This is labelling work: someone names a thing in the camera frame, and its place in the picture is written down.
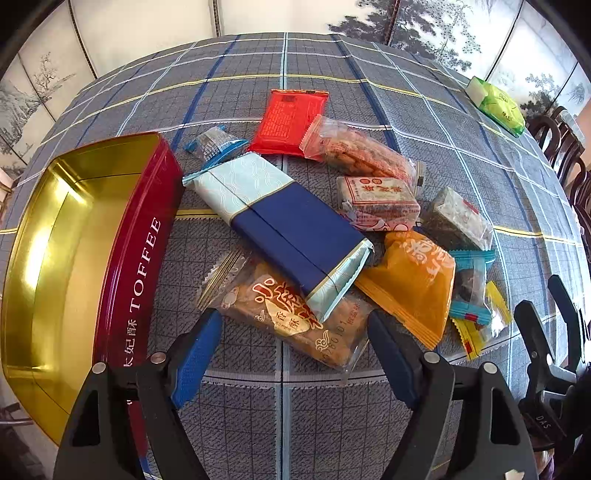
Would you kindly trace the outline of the teal-edged dark candy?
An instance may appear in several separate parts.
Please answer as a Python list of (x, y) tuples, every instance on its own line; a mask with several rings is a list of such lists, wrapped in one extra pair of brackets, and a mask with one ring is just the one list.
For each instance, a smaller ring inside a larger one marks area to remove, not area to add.
[(490, 324), (492, 312), (486, 300), (488, 270), (496, 260), (494, 250), (451, 250), (456, 262), (450, 306), (454, 319), (481, 326)]

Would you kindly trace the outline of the orange snack packet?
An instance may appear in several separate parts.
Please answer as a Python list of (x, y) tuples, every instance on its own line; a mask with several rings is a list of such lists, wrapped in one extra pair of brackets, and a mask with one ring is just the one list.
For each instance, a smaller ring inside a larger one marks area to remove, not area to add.
[(356, 287), (433, 350), (444, 336), (455, 272), (454, 257), (425, 235), (390, 232), (382, 260), (360, 273)]

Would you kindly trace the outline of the dark seaweed snack packet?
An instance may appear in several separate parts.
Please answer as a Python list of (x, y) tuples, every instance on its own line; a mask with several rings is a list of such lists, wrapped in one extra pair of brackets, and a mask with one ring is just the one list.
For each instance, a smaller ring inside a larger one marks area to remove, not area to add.
[(446, 250), (490, 250), (493, 226), (478, 209), (444, 187), (422, 217), (422, 229)]

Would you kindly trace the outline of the clear brown pastry packet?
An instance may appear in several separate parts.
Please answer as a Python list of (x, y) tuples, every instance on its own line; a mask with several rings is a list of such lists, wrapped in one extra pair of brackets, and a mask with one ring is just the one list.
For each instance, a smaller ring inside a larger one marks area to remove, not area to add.
[(368, 346), (374, 307), (346, 294), (324, 322), (270, 263), (238, 247), (209, 271), (197, 309), (214, 308), (232, 320), (273, 333), (298, 352), (349, 376)]

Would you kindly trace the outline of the pink white cake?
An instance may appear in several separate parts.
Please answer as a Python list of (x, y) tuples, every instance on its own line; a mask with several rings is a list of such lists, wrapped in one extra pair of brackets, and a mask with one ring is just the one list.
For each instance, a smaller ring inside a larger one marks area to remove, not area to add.
[(393, 177), (341, 176), (337, 211), (360, 231), (408, 232), (421, 207), (407, 183)]

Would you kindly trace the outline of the navy light-blue snack pack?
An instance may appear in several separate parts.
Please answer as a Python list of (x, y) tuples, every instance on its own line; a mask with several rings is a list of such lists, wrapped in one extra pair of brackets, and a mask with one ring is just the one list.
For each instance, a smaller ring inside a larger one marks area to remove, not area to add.
[(182, 183), (294, 283), (318, 321), (329, 318), (374, 253), (364, 234), (259, 154)]

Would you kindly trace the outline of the small blue-edged clear candy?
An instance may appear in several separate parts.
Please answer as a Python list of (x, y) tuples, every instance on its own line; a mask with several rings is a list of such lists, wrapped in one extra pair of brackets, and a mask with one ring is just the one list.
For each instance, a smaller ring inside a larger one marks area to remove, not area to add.
[(249, 141), (228, 133), (221, 125), (198, 134), (184, 146), (184, 151), (193, 155), (204, 170), (242, 153), (247, 145)]

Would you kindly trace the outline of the red snack packet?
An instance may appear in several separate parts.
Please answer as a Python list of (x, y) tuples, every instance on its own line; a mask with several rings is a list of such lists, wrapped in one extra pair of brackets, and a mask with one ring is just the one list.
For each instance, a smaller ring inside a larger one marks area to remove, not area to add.
[(249, 152), (304, 158), (301, 140), (315, 117), (324, 113), (328, 99), (327, 91), (271, 90)]

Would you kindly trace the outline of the red gold toffee tin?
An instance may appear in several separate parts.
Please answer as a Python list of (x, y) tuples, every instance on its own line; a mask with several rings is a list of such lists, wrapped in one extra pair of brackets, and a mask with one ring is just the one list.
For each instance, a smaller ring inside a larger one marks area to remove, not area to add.
[(3, 287), (1, 364), (54, 442), (92, 365), (147, 358), (181, 177), (160, 134), (120, 136), (54, 158), (27, 202)]

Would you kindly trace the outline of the dark wooden chair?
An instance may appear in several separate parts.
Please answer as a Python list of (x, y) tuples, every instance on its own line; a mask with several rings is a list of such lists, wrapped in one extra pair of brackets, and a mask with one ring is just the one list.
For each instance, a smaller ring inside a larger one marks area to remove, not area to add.
[(590, 166), (583, 158), (583, 154), (590, 151), (588, 140), (563, 106), (534, 118), (529, 132), (565, 191), (580, 224), (587, 258), (590, 258)]

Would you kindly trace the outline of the green tissue pack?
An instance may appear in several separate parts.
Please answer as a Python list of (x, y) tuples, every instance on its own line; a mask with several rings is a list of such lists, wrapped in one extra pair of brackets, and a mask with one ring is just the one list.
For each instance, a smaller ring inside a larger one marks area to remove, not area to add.
[(475, 106), (514, 137), (520, 137), (526, 122), (517, 102), (493, 84), (473, 76), (465, 92)]

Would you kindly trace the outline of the plaid blue grey tablecloth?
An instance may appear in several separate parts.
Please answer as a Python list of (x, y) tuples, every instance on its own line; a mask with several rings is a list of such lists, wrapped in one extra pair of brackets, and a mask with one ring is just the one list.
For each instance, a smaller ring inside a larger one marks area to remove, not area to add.
[(389, 329), (448, 373), (455, 250), (412, 221), (363, 232), (346, 172), (397, 179), (427, 213), (443, 193), (484, 224), (485, 271), (512, 313), (537, 312), (555, 353), (590, 275), (577, 220), (529, 135), (467, 96), (467, 75), (340, 35), (254, 33), (184, 44), (78, 94), (20, 181), (1, 243), (2, 362), (56, 440), (130, 431), (136, 477), (171, 478), (145, 408), (167, 404), (212, 479), (378, 479), (407, 442)]

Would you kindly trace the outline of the painted folding screen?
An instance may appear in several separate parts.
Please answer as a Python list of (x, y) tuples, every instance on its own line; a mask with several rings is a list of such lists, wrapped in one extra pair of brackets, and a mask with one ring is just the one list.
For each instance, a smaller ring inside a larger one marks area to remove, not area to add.
[(529, 114), (590, 129), (586, 1), (5, 1), (1, 167), (20, 175), (86, 85), (141, 57), (229, 34), (335, 33), (495, 81)]

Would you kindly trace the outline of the clear bag orange crackers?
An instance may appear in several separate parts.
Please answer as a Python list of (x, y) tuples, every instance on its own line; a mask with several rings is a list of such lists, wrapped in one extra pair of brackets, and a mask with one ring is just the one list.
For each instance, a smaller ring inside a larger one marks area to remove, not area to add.
[(415, 163), (346, 123), (318, 115), (300, 143), (307, 159), (324, 162), (349, 176), (388, 177), (417, 187)]

